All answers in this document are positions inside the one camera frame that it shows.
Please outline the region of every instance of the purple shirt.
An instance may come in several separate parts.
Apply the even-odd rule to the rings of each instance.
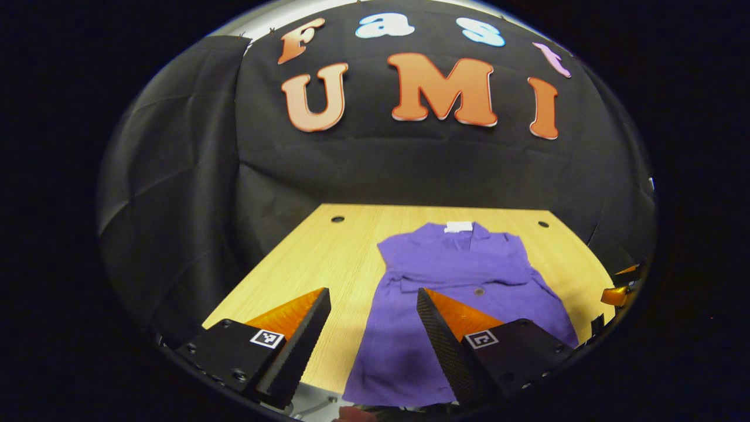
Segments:
[[[578,346],[563,303],[531,267],[520,237],[473,227],[473,232],[444,233],[445,225],[429,223],[378,244],[385,275],[375,290],[344,400],[406,407],[456,400],[416,310],[420,287],[503,322],[528,318]]]

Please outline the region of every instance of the screw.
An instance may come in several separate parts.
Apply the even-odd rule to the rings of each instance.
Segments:
[[[235,369],[234,371],[232,371],[232,376],[240,382],[245,382],[248,380],[248,376],[239,369]]]

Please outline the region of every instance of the black bracket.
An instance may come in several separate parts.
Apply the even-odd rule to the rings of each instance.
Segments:
[[[617,273],[611,276],[612,284],[614,287],[624,287],[630,285],[631,282],[635,282],[643,278],[644,263],[638,262],[635,264],[635,269],[632,271],[626,271],[624,273]]]
[[[417,311],[461,405],[498,393],[507,399],[550,375],[573,353],[528,319],[471,333],[459,342],[423,288],[417,295]]]
[[[591,338],[592,339],[602,333],[602,330],[605,328],[604,319],[605,319],[605,315],[601,314],[600,316],[594,318],[591,321]]]
[[[236,393],[286,408],[331,311],[323,289],[291,338],[224,319],[177,349],[202,374]]]

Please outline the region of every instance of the black fabric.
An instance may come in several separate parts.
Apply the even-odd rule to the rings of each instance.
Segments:
[[[362,39],[359,20],[405,14],[414,33]],[[306,51],[282,65],[281,37],[317,17]],[[496,26],[504,47],[476,43],[455,20]],[[562,57],[558,74],[540,42]],[[399,122],[395,53],[422,53],[447,75],[461,58],[493,65],[493,128],[453,113]],[[281,84],[346,62],[346,108],[304,133]],[[559,92],[559,137],[533,136],[528,77]],[[562,48],[501,19],[439,2],[384,0],[333,8],[254,41],[208,37],[170,62],[126,111],[103,159],[98,233],[112,284],[141,327],[179,347],[217,304],[321,203],[549,209],[614,273],[648,255],[654,199],[644,148],[613,93]]]
[[[97,223],[110,281],[141,327],[189,340],[246,274],[230,245],[237,71],[248,41],[205,38],[144,88],[102,163]]]
[[[405,14],[406,37],[361,39],[359,20]],[[282,65],[281,37],[317,17],[306,51]],[[476,43],[455,20],[469,17],[501,31],[502,48]],[[566,79],[531,43],[549,46],[572,72]],[[423,53],[448,75],[463,57],[493,65],[494,128],[463,125],[453,112],[439,121],[391,117],[398,105],[398,73],[387,58]],[[307,101],[326,106],[317,71],[346,62],[344,115],[333,128],[303,133],[290,123],[281,84],[309,74]],[[553,84],[557,140],[533,136],[535,99],[528,77]],[[599,257],[609,273],[645,258],[654,242],[649,165],[627,112],[587,67],[564,50],[504,20],[436,2],[365,2],[290,23],[248,50],[237,96],[241,162],[235,224],[243,253],[260,259],[318,204],[388,203],[549,209]]]

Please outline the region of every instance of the letter m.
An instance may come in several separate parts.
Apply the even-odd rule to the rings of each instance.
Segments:
[[[438,119],[444,120],[461,96],[456,120],[466,125],[495,126],[497,116],[492,113],[490,98],[490,64],[474,59],[460,59],[450,75],[444,77],[435,64],[418,53],[399,53],[388,57],[388,63],[398,69],[400,103],[393,109],[396,120],[419,121],[427,118],[428,109],[422,106],[421,92]]]

